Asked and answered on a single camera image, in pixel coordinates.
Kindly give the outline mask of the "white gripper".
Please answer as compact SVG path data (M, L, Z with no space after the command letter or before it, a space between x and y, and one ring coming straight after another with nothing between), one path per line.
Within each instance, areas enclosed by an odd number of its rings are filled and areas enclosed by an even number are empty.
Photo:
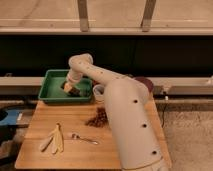
M79 82L79 79L74 79L71 75L67 75L66 81L64 83L68 83L72 87L75 87L75 85Z

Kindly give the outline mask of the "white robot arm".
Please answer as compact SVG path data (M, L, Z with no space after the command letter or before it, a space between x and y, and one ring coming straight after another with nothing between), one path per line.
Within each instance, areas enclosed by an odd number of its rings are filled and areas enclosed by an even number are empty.
M83 76L105 86L104 105L122 171L169 171L145 110L150 91L145 83L93 64L90 54L69 58L66 81L71 87Z

